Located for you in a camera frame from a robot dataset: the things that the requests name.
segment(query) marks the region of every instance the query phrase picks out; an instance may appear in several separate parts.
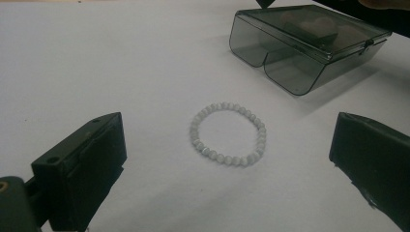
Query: white beaded bracelet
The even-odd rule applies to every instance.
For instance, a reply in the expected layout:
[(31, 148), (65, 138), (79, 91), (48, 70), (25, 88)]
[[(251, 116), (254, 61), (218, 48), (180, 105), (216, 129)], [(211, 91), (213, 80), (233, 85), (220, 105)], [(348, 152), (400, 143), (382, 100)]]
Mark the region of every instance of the white beaded bracelet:
[[(240, 113), (249, 119), (257, 128), (257, 144), (256, 149), (247, 155), (246, 157), (230, 157), (224, 156), (223, 154), (218, 154), (216, 151), (205, 146), (203, 142), (199, 139), (199, 124), (210, 114), (220, 111), (220, 110), (230, 110)], [(265, 152), (266, 146), (266, 128), (265, 125), (249, 110), (241, 107), (239, 104), (234, 104), (232, 102), (222, 102), (213, 103), (206, 106), (204, 109), (199, 111), (198, 114), (193, 117), (192, 123), (190, 124), (190, 142), (193, 147), (203, 156), (208, 157), (211, 160), (216, 160), (219, 163), (224, 163), (226, 165), (242, 165), (248, 166), (254, 164), (261, 159), (263, 153)]]

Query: white surface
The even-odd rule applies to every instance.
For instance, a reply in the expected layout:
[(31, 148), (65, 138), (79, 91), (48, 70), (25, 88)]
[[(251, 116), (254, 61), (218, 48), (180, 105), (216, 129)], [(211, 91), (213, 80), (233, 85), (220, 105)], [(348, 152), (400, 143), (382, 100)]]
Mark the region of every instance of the white surface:
[[(0, 176), (28, 180), (35, 158), (121, 111), (129, 158), (91, 231), (399, 231), (328, 154), (340, 111), (410, 134), (410, 41), (393, 35), (370, 63), (294, 98), (229, 50), (235, 12), (252, 8), (252, 0), (1, 3)], [(265, 123), (256, 165), (226, 167), (191, 147), (191, 118), (213, 102), (241, 104)], [(213, 116), (200, 131), (210, 146), (251, 150), (252, 125)]]

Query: plastic box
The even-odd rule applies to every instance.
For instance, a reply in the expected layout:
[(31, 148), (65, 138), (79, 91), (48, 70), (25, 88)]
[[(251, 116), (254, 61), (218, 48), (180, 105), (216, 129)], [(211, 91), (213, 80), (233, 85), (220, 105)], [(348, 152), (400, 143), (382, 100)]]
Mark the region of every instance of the plastic box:
[(391, 31), (315, 5), (235, 14), (232, 52), (301, 96), (360, 66)]

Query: white bead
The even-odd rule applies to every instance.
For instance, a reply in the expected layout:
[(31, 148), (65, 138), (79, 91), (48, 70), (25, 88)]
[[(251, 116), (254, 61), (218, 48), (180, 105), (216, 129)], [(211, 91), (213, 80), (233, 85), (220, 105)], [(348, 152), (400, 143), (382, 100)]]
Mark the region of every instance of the white bead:
[(246, 111), (247, 111), (247, 110), (246, 110), (245, 108), (243, 108), (243, 107), (240, 107), (239, 110), (238, 110), (238, 112), (239, 112), (240, 114), (245, 114)]
[(191, 124), (190, 125), (190, 130), (192, 131), (192, 130), (198, 130), (198, 128), (199, 128), (199, 125), (198, 124)]
[(265, 143), (266, 138), (265, 137), (258, 137), (256, 141), (257, 141), (257, 143)]
[(201, 123), (201, 119), (198, 116), (195, 116), (192, 120), (191, 125), (198, 125)]
[(192, 135), (190, 136), (190, 140), (191, 140), (191, 141), (195, 141), (196, 139), (199, 139), (199, 135), (192, 134)]
[(217, 157), (217, 162), (223, 163), (224, 160), (225, 160), (225, 156), (223, 154), (219, 154)]
[(260, 158), (261, 158), (261, 156), (260, 156), (259, 153), (257, 153), (257, 152), (253, 152), (253, 153), (252, 153), (252, 156), (255, 158), (255, 161), (258, 161), (258, 160), (260, 160)]
[(223, 102), (222, 103), (222, 109), (227, 109), (228, 108), (228, 102)]
[(265, 150), (265, 146), (266, 146), (265, 143), (258, 143), (256, 144), (256, 149)]
[(211, 160), (215, 160), (217, 158), (218, 154), (216, 151), (212, 150), (211, 152), (209, 152), (209, 158)]
[(211, 104), (212, 107), (212, 111), (216, 111), (217, 110), (217, 105), (215, 103)]
[(198, 115), (196, 115), (198, 118), (200, 118), (201, 119), (201, 121), (206, 117), (206, 115), (204, 114), (204, 112), (202, 112), (202, 111), (200, 111), (199, 113), (198, 113)]
[(208, 114), (214, 112), (214, 110), (212, 109), (211, 105), (206, 106), (206, 111), (208, 112)]
[(262, 156), (262, 155), (263, 155), (263, 152), (265, 152), (265, 149), (258, 148), (258, 149), (256, 149), (256, 152), (257, 152), (260, 156)]
[(256, 118), (255, 120), (253, 120), (253, 122), (257, 127), (259, 127), (260, 119)]
[(241, 108), (239, 104), (234, 104), (233, 105), (233, 110), (238, 111)]
[(199, 137), (198, 130), (193, 130), (193, 131), (191, 131), (191, 132), (190, 132), (190, 137), (191, 137), (191, 138)]
[(230, 165), (232, 163), (232, 158), (230, 156), (225, 157), (225, 164)]
[(252, 114), (252, 112), (250, 112), (250, 110), (245, 111), (245, 117), (250, 117), (250, 115)]
[(253, 122), (253, 120), (255, 120), (255, 119), (256, 119), (256, 115), (250, 114), (249, 120), (250, 120), (251, 122)]
[(211, 151), (209, 150), (209, 148), (205, 147), (205, 148), (202, 150), (202, 155), (208, 156), (210, 152), (211, 152)]
[(198, 145), (198, 143), (200, 143), (200, 142), (201, 142), (201, 140), (195, 139), (195, 140), (193, 140), (192, 144), (196, 147), (196, 145)]
[(232, 164), (239, 165), (241, 163), (241, 159), (239, 157), (234, 157), (232, 160)]
[(208, 110), (206, 108), (202, 109), (201, 112), (206, 116), (208, 116)]
[(205, 148), (203, 143), (198, 143), (198, 145), (196, 145), (196, 150), (198, 150), (199, 152), (201, 152), (203, 149)]
[(248, 163), (249, 164), (253, 164), (255, 162), (255, 157), (252, 155), (252, 154), (250, 154), (249, 156), (248, 156)]
[(247, 166), (248, 165), (248, 159), (247, 158), (241, 158), (241, 165), (242, 166)]

